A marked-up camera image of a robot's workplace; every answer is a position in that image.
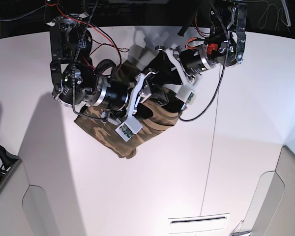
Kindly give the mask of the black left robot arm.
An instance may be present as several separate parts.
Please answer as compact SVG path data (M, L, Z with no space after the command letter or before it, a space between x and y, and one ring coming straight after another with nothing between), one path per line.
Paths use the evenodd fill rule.
M158 55L147 68L154 72L153 85L194 84L205 71L217 64L223 67L242 62L246 42L247 4L241 0L215 0L211 3L208 33L198 32L180 47L156 47Z

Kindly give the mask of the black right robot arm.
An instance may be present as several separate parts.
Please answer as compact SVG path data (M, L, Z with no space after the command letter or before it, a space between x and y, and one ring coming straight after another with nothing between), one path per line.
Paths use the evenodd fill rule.
M136 101L134 118L151 118L158 108L169 111L174 93L164 87L165 56L135 45L126 61L104 59L93 65L87 8L86 0L45 3L45 22L51 27L53 98L72 108L84 104L77 113L78 124L118 126L132 100Z

